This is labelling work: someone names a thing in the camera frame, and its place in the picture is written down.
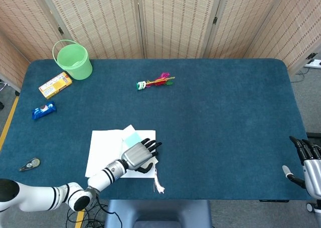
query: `yellow floor tape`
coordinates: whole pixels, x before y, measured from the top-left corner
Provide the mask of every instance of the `yellow floor tape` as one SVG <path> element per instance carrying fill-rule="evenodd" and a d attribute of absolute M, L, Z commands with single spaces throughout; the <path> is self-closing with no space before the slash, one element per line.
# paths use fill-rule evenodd
<path fill-rule="evenodd" d="M 2 146 L 3 146 L 4 142 L 5 142 L 5 139 L 6 139 L 6 136 L 7 136 L 11 121 L 12 121 L 12 117 L 14 116 L 14 113 L 15 113 L 15 110 L 16 110 L 16 107 L 17 107 L 18 100 L 19 100 L 19 97 L 16 96 L 16 99 L 14 101 L 14 104 L 12 105 L 11 111 L 10 111 L 8 119 L 6 121 L 5 127 L 4 127 L 4 129 L 3 129 L 2 133 L 1 133 L 1 136 L 0 136 L 0 151 L 2 149 Z M 82 220 L 84 219 L 84 214 L 85 214 L 84 210 L 78 212 L 77 219 L 76 219 L 77 223 L 76 223 L 75 228 L 81 228 Z"/>
<path fill-rule="evenodd" d="M 17 106 L 18 100 L 19 100 L 19 97 L 16 96 L 16 99 L 14 101 L 14 104 L 12 105 L 11 111 L 10 111 L 8 119 L 6 121 L 5 127 L 4 127 L 4 129 L 2 131 L 2 134 L 1 134 L 1 137 L 0 137 L 0 151 L 2 149 L 2 146 L 3 146 L 4 142 L 5 142 L 5 139 L 6 139 L 6 136 L 7 136 L 11 121 L 12 121 L 12 117 L 14 116 L 14 113 L 15 113 L 15 110 L 16 110 L 16 106 Z"/>

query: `plastic bucket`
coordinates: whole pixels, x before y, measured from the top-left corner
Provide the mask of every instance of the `plastic bucket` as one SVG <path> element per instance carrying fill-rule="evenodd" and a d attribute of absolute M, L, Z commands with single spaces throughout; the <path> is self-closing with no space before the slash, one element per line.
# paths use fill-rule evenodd
<path fill-rule="evenodd" d="M 73 44 L 63 47 L 59 52 L 57 59 L 54 55 L 56 45 L 62 41 L 69 41 Z M 85 47 L 77 42 L 70 40 L 58 41 L 52 48 L 52 56 L 61 69 L 67 71 L 71 77 L 76 80 L 83 80 L 92 73 L 92 65 L 89 61 L 88 52 Z"/>

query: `table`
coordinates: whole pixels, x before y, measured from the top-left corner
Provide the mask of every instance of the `table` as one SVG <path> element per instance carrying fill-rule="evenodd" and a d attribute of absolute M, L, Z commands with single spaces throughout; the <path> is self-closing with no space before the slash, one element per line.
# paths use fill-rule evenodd
<path fill-rule="evenodd" d="M 30 64 L 3 149 L 3 178 L 34 186 L 78 182 L 92 130 L 156 130 L 158 178 L 120 179 L 103 199 L 308 199 L 282 171 L 303 177 L 288 136 L 306 138 L 283 62 L 275 59 L 92 60 L 93 73 L 51 98 L 57 112 L 39 120 L 38 87 L 62 72 L 53 60 Z M 172 86 L 136 90 L 162 72 Z M 39 157 L 41 165 L 18 169 Z"/>

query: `power strip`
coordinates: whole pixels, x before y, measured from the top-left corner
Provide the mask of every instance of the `power strip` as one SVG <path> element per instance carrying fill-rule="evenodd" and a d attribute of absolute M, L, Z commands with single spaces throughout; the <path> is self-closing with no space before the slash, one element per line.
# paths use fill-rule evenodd
<path fill-rule="evenodd" d="M 321 69 L 321 60 L 314 59 L 312 62 L 305 64 L 304 67 L 318 68 Z"/>

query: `yellow box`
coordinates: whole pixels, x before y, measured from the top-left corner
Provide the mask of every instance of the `yellow box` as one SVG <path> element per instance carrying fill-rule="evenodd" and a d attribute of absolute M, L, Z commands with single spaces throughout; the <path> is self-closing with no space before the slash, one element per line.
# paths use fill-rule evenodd
<path fill-rule="evenodd" d="M 65 72 L 62 72 L 40 86 L 39 90 L 46 99 L 49 99 L 70 84 L 72 80 Z"/>

